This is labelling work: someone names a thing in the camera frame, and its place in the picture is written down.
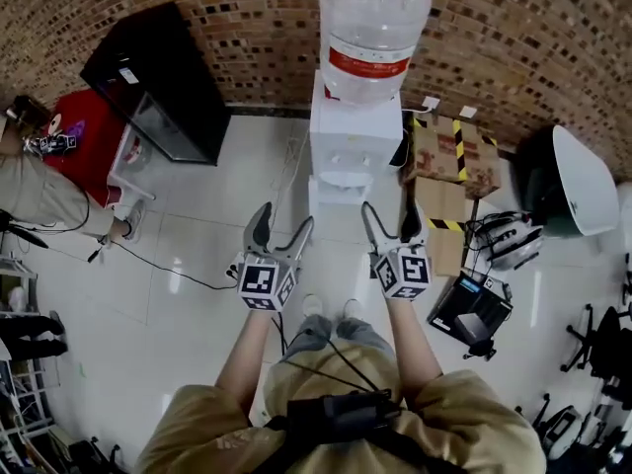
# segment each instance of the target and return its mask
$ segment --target white shoe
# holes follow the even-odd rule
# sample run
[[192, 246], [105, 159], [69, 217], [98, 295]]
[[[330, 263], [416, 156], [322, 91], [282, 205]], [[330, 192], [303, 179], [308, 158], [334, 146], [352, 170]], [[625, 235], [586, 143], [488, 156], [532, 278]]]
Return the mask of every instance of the white shoe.
[[129, 233], [123, 236], [123, 239], [131, 243], [138, 242], [140, 239], [140, 225], [145, 217], [147, 207], [144, 200], [138, 200], [129, 212], [129, 216], [125, 219], [129, 224]]
[[347, 318], [364, 319], [364, 306], [361, 302], [358, 302], [354, 298], [347, 300], [343, 309], [343, 319]]
[[316, 295], [305, 295], [305, 298], [303, 298], [302, 308], [305, 318], [313, 316], [314, 314], [322, 316], [323, 311], [325, 310], [323, 301]]

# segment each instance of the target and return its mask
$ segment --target cardboard box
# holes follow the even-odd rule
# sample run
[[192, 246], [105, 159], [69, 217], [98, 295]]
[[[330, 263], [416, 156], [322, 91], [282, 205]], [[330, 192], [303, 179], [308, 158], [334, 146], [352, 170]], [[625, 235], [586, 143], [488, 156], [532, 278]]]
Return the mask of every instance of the cardboard box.
[[[459, 276], [465, 232], [456, 227], [465, 222], [465, 188], [426, 178], [416, 178], [411, 187], [431, 227], [426, 251], [433, 274]], [[448, 227], [442, 228], [439, 221], [447, 221]]]
[[476, 125], [416, 115], [408, 127], [411, 153], [404, 181], [422, 176], [461, 184], [468, 198], [486, 197], [501, 187], [496, 141], [483, 137]]

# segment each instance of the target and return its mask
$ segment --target robotic hand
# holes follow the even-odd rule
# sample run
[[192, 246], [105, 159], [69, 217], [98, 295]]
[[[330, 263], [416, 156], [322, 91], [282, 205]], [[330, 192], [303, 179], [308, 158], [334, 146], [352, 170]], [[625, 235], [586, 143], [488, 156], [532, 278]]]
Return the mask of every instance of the robotic hand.
[[361, 213], [366, 235], [373, 246], [371, 266], [384, 296], [414, 300], [432, 280], [425, 248], [429, 228], [424, 212], [413, 197], [407, 196], [399, 237], [386, 233], [370, 203], [362, 204]]
[[296, 287], [298, 264], [314, 229], [308, 217], [282, 248], [268, 250], [273, 205], [265, 203], [244, 230], [244, 256], [238, 268], [239, 296], [250, 309], [280, 311]]

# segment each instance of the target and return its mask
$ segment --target gray pants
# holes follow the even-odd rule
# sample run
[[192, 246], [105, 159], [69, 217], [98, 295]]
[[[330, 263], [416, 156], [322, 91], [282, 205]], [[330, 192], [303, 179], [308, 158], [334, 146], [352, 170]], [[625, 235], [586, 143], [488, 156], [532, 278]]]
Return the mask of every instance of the gray pants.
[[[313, 334], [307, 333], [305, 330], [311, 330]], [[395, 359], [395, 354], [390, 345], [375, 333], [373, 327], [364, 321], [357, 318], [344, 319], [338, 324], [336, 333], [340, 339], [378, 348]], [[317, 314], [308, 316], [298, 328], [298, 334], [296, 334], [281, 360], [286, 360], [300, 352], [318, 352], [327, 346], [327, 341], [331, 338], [331, 335], [332, 322], [330, 320]]]

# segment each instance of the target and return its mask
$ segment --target black refrigerator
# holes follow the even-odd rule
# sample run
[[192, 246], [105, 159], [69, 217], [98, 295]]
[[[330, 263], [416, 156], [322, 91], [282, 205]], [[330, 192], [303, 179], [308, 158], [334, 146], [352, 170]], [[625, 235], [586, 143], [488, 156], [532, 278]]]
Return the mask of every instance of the black refrigerator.
[[169, 160], [217, 165], [230, 112], [175, 3], [118, 21], [81, 77]]

